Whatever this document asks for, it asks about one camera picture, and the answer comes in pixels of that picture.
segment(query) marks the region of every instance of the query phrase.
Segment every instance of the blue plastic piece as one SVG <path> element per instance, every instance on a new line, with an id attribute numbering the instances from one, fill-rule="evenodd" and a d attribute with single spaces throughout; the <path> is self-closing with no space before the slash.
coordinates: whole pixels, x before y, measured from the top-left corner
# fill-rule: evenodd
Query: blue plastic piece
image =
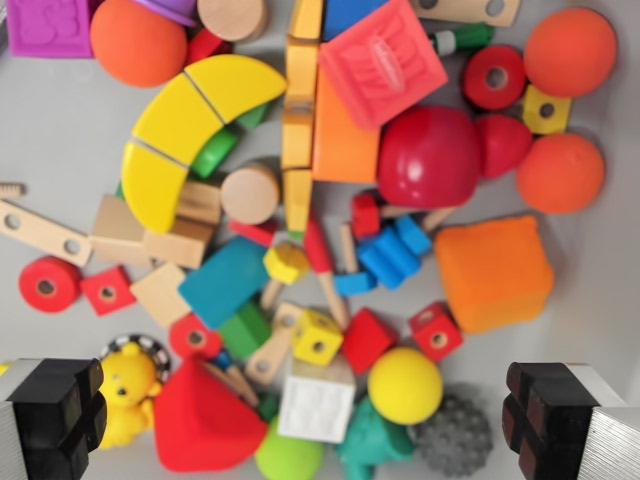
<path id="1" fill-rule="evenodd" d="M 431 243 L 431 239 L 409 215 L 397 219 L 395 228 L 402 243 L 404 243 L 414 255 L 420 256 L 432 250 L 433 244 Z"/>
<path id="2" fill-rule="evenodd" d="M 198 270 L 187 275 L 178 291 L 202 323 L 216 329 L 269 280 L 262 245 L 235 237 Z"/>
<path id="3" fill-rule="evenodd" d="M 322 40 L 328 42 L 387 3 L 387 0 L 326 0 Z"/>
<path id="4" fill-rule="evenodd" d="M 336 291 L 341 297 L 351 297 L 369 293 L 378 286 L 376 277 L 364 271 L 335 276 Z"/>
<path id="5" fill-rule="evenodd" d="M 361 244 L 358 258 L 389 290 L 395 290 L 420 270 L 420 259 L 402 243 L 392 227 Z"/>

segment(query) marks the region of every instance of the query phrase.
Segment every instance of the orange rectangular block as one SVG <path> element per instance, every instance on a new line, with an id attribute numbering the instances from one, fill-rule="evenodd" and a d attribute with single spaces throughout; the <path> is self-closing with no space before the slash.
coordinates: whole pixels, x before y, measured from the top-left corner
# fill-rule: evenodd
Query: orange rectangular block
<path id="1" fill-rule="evenodd" d="M 535 319 L 554 274 L 530 215 L 442 230 L 434 251 L 451 311 L 467 333 Z"/>

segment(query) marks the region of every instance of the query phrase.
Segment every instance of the textured ball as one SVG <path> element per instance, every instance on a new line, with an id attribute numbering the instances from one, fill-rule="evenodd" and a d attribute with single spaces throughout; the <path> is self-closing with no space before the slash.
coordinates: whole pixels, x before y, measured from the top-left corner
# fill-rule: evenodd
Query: textured ball
<path id="1" fill-rule="evenodd" d="M 568 8 L 547 17 L 524 51 L 527 76 L 555 97 L 578 97 L 595 90 L 611 73 L 616 34 L 602 15 Z"/>
<path id="2" fill-rule="evenodd" d="M 369 375 L 371 403 L 399 425 L 423 422 L 442 400 L 442 377 L 435 363 L 412 348 L 394 348 L 373 365 Z"/>
<path id="3" fill-rule="evenodd" d="M 134 87 L 171 80 L 187 58 L 184 28 L 134 0 L 100 5 L 91 22 L 91 46 L 109 75 Z"/>
<path id="4" fill-rule="evenodd" d="M 533 144 L 516 179 L 529 206 L 545 213 L 572 213 L 600 191 L 604 161 L 595 145 L 579 135 L 549 135 Z"/>
<path id="5" fill-rule="evenodd" d="M 414 432 L 429 467 L 447 477 L 472 475 L 493 449 L 485 414 L 453 395 L 446 395 L 438 411 Z"/>

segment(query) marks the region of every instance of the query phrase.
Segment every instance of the green block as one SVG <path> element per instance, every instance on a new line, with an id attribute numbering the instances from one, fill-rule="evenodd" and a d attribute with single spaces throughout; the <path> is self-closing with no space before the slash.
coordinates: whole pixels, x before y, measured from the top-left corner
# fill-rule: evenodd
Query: green block
<path id="1" fill-rule="evenodd" d="M 238 136 L 228 128 L 223 128 L 200 149 L 191 164 L 191 171 L 202 179 L 209 178 L 237 143 Z"/>
<path id="2" fill-rule="evenodd" d="M 246 359 L 271 336 L 271 327 L 260 307 L 249 300 L 218 329 L 225 347 L 234 358 Z"/>
<path id="3" fill-rule="evenodd" d="M 243 113 L 238 118 L 236 118 L 236 122 L 242 125 L 247 130 L 253 130 L 258 125 L 260 125 L 264 121 L 264 117 L 267 114 L 267 109 L 269 108 L 269 103 L 263 103 L 260 106 L 257 106 L 253 110 L 249 110 L 248 112 Z"/>

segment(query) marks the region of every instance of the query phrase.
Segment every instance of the orange foam ball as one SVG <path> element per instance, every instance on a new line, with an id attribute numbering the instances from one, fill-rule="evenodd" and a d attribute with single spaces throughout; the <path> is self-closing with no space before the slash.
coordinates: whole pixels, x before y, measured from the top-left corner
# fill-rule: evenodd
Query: orange foam ball
<path id="1" fill-rule="evenodd" d="M 134 0 L 106 0 L 91 22 L 91 46 L 100 65 L 134 87 L 175 77 L 187 58 L 184 27 Z"/>
<path id="2" fill-rule="evenodd" d="M 571 213 L 589 205 L 604 181 L 604 160 L 593 143 L 575 134 L 537 140 L 516 174 L 527 204 L 545 213 Z"/>
<path id="3" fill-rule="evenodd" d="M 595 90 L 611 73 L 616 34 L 602 15 L 568 8 L 547 17 L 524 51 L 527 76 L 554 97 L 578 97 Z"/>

